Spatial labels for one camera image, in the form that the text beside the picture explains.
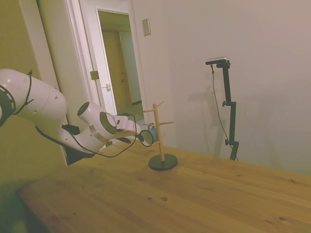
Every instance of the wooden table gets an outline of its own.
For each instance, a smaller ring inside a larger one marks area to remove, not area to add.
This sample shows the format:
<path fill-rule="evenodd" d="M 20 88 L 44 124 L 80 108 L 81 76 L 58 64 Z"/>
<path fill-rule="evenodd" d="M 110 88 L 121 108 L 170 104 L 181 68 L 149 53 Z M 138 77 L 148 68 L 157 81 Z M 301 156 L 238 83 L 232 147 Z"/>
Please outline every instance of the wooden table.
<path fill-rule="evenodd" d="M 19 194 L 54 233 L 311 233 L 311 177 L 172 148 L 179 164 L 153 171 L 156 149 L 83 159 Z"/>

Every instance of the blue mug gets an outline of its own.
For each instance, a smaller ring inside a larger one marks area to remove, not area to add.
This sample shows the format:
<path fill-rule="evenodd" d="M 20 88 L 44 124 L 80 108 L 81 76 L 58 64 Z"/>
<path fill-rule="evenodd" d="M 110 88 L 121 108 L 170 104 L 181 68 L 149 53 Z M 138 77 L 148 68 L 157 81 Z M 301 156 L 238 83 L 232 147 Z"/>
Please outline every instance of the blue mug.
<path fill-rule="evenodd" d="M 153 127 L 152 125 L 154 125 L 154 123 L 150 123 L 148 125 L 148 131 L 151 133 L 152 137 L 154 138 L 154 142 L 156 142 L 158 139 L 157 139 L 157 131 L 156 131 L 156 128 Z"/>

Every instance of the wall outlet plate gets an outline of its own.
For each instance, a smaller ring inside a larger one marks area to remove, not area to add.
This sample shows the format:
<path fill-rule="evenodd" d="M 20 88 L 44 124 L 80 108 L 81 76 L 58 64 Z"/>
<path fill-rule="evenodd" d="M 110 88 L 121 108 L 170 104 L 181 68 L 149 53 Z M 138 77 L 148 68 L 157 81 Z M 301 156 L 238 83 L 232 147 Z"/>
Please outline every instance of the wall outlet plate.
<path fill-rule="evenodd" d="M 144 30 L 144 36 L 151 35 L 149 19 L 144 19 L 142 21 L 142 28 Z"/>

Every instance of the black cable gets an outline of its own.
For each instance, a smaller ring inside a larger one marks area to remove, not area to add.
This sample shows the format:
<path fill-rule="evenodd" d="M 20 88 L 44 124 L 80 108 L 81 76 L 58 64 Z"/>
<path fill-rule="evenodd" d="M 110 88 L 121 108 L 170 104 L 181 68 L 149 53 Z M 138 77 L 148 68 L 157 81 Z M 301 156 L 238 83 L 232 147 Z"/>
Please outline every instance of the black cable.
<path fill-rule="evenodd" d="M 28 92 L 27 92 L 27 96 L 26 96 L 26 100 L 24 102 L 24 104 L 21 106 L 21 108 L 16 112 L 16 113 L 13 113 L 12 115 L 17 115 L 18 113 L 20 113 L 21 110 L 23 110 L 23 108 L 31 103 L 34 99 L 32 99 L 31 101 L 28 101 L 28 98 L 29 98 L 29 95 L 30 95 L 30 91 L 31 91 L 31 85 L 32 85 L 32 78 L 31 78 L 31 75 L 33 74 L 33 70 L 30 70 L 28 75 L 29 75 L 29 88 L 28 88 Z"/>
<path fill-rule="evenodd" d="M 216 107 L 217 107 L 218 119 L 219 119 L 220 125 L 221 125 L 221 127 L 222 127 L 222 129 L 223 129 L 223 131 L 224 131 L 224 133 L 225 133 L 225 137 L 227 138 L 227 141 L 229 142 L 228 135 L 227 135 L 227 133 L 226 133 L 226 131 L 225 131 L 225 128 L 224 128 L 223 123 L 222 123 L 222 120 L 221 120 L 221 118 L 220 118 L 219 107 L 218 107 L 218 102 L 217 102 L 216 93 L 215 93 L 215 79 L 214 79 L 214 73 L 215 73 L 215 71 L 214 71 L 213 65 L 210 65 L 210 67 L 212 68 L 212 75 L 213 75 L 213 92 L 214 92 L 214 97 L 215 97 L 215 102 L 216 102 Z"/>
<path fill-rule="evenodd" d="M 113 155 L 113 156 L 107 156 L 107 155 L 104 155 L 104 154 L 101 154 L 101 153 L 98 153 L 98 152 L 91 151 L 91 150 L 85 148 L 84 146 L 82 146 L 82 145 L 78 142 L 78 140 L 75 138 L 75 136 L 74 136 L 73 134 L 70 133 L 70 135 L 73 137 L 73 139 L 76 141 L 76 143 L 77 143 L 81 148 L 83 148 L 83 149 L 85 149 L 85 150 L 87 150 L 87 151 L 89 151 L 89 152 L 92 152 L 92 153 L 94 153 L 94 154 L 103 156 L 103 157 L 105 157 L 105 158 L 114 158 L 114 157 L 117 157 L 118 155 L 120 155 L 121 153 L 123 153 L 124 151 L 126 151 L 127 149 L 129 149 L 129 148 L 130 148 L 131 146 L 133 146 L 134 143 L 136 142 L 136 139 L 137 139 L 136 119 L 135 119 L 135 116 L 134 116 L 133 114 L 128 114 L 128 116 L 132 116 L 132 117 L 134 118 L 134 123 L 135 123 L 135 139 L 134 139 L 134 142 L 133 142 L 131 145 L 129 145 L 127 148 L 123 149 L 121 152 L 119 152 L 118 154 Z"/>

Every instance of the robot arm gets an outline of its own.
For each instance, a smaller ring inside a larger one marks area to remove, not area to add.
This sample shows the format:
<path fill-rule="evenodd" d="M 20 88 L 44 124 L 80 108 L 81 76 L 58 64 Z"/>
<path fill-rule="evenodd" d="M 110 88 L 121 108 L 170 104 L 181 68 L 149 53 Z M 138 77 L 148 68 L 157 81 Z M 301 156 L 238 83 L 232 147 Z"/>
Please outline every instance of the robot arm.
<path fill-rule="evenodd" d="M 62 128 L 67 114 L 62 93 L 31 75 L 0 69 L 0 127 L 16 113 L 33 122 L 39 133 L 46 138 L 91 155 L 113 138 L 140 132 L 140 126 L 127 116 L 114 116 L 106 113 L 102 107 L 86 102 L 80 107 L 78 117 L 88 127 L 73 136 Z"/>

